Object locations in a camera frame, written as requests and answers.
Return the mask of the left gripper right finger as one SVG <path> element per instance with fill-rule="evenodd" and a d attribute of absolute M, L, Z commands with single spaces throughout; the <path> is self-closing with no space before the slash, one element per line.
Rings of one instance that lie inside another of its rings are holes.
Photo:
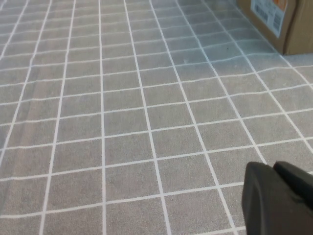
<path fill-rule="evenodd" d="M 273 169 L 304 203 L 313 209 L 313 176 L 288 162 L 278 161 Z"/>

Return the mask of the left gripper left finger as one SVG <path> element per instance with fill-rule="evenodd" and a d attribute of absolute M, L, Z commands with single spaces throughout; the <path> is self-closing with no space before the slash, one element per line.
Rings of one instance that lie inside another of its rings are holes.
<path fill-rule="evenodd" d="M 264 163 L 246 165 L 242 210 L 248 235 L 313 233 L 313 210 Z"/>

